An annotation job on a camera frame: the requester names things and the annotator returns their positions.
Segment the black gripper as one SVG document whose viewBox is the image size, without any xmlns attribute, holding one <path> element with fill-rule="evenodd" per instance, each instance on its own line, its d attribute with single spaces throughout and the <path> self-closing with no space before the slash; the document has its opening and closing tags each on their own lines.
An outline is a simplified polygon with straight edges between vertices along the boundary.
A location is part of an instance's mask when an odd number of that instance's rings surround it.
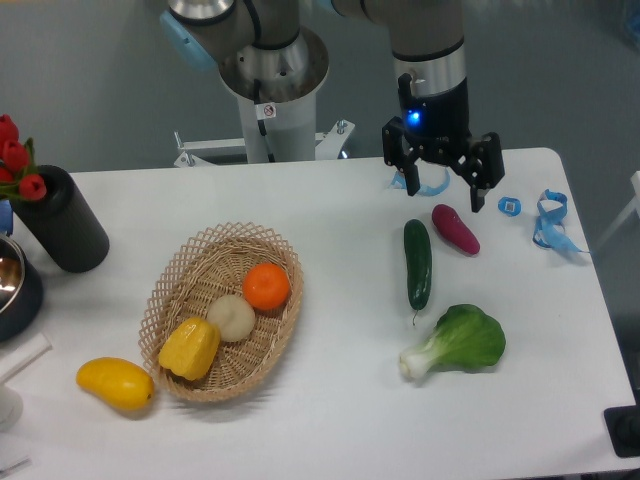
<svg viewBox="0 0 640 480">
<path fill-rule="evenodd" d="M 470 189 L 473 213 L 479 213 L 485 196 L 504 177 L 500 136 L 489 132 L 471 137 L 467 79 L 446 91 L 418 95 L 411 76 L 398 78 L 401 115 L 382 127 L 383 158 L 404 175 L 407 193 L 420 189 L 416 160 L 449 166 Z"/>
</svg>

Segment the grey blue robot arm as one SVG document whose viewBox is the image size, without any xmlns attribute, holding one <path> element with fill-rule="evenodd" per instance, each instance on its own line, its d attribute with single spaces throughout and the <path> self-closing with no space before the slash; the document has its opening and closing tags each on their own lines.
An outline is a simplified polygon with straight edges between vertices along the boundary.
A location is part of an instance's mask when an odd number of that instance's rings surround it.
<svg viewBox="0 0 640 480">
<path fill-rule="evenodd" d="M 503 178 L 500 139 L 469 129 L 462 5 L 458 1 L 330 1 L 335 14 L 389 34 L 400 113 L 382 129 L 383 158 L 419 190 L 417 164 L 450 168 L 473 211 Z M 215 68 L 238 101 L 251 163 L 317 158 L 316 93 L 329 71 L 322 39 L 296 1 L 171 1 L 161 14 L 174 48 Z"/>
</svg>

